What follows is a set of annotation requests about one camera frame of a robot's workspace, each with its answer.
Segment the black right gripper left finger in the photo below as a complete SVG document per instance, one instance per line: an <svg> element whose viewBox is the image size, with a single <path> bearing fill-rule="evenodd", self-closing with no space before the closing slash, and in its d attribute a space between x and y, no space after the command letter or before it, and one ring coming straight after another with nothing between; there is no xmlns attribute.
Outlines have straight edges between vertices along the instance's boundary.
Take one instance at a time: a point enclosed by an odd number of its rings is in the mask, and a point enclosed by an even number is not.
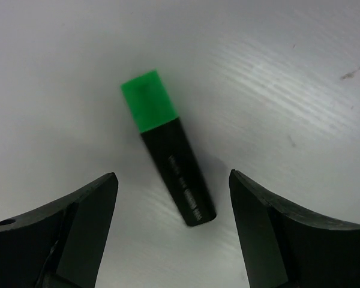
<svg viewBox="0 0 360 288"><path fill-rule="evenodd" d="M0 221L0 287L94 287L117 192L116 175L107 173Z"/></svg>

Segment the green highlighter black body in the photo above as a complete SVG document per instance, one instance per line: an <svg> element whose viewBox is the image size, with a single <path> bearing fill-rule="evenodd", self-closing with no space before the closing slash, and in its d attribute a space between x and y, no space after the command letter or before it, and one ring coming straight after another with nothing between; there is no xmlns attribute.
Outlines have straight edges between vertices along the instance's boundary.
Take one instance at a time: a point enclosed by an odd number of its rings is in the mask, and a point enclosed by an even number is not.
<svg viewBox="0 0 360 288"><path fill-rule="evenodd" d="M214 220L217 212L208 186L158 72L123 83L121 91L185 224L194 227Z"/></svg>

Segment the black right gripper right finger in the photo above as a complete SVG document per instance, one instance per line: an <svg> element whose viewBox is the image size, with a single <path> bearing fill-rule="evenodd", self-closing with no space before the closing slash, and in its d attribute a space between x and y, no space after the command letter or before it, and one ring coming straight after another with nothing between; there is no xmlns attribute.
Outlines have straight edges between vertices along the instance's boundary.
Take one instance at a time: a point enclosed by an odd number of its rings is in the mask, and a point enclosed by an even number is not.
<svg viewBox="0 0 360 288"><path fill-rule="evenodd" d="M251 287L360 287L360 224L304 208L238 170L229 188Z"/></svg>

